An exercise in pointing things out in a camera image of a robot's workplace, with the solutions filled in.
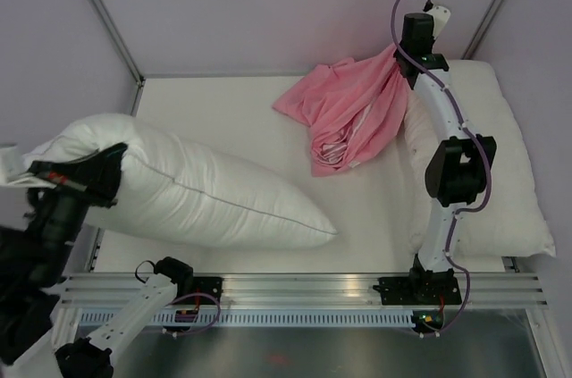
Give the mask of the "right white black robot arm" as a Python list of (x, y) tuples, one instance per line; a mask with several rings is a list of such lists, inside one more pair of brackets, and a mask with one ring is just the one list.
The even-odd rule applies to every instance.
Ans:
[(458, 216), (483, 210), (473, 204), (478, 195), (491, 195), (497, 149), (494, 138), (470, 131), (450, 86), (450, 67), (433, 51), (449, 17), (440, 6), (406, 14), (395, 54), (401, 75), (425, 105), (439, 141), (425, 168), (425, 189), (432, 200), (427, 233), (407, 282), (409, 296), (419, 303), (458, 294), (452, 263)]

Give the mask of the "pink pillowcase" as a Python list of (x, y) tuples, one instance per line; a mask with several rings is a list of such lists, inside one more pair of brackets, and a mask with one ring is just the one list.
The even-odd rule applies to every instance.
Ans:
[(318, 64), (283, 93), (273, 109), (307, 127), (311, 173), (326, 177), (363, 164), (397, 136), (409, 86), (394, 52)]

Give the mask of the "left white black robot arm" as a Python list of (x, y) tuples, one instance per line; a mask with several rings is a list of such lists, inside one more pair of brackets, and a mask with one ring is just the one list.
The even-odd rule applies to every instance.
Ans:
[(26, 229), (1, 229), (3, 377), (110, 377), (157, 313), (193, 297), (192, 268), (166, 257), (110, 320), (73, 338), (94, 297), (72, 297), (63, 271), (88, 210), (116, 205), (127, 149), (120, 142), (69, 162), (26, 165), (15, 145), (1, 147), (2, 187), (26, 189), (31, 205)]

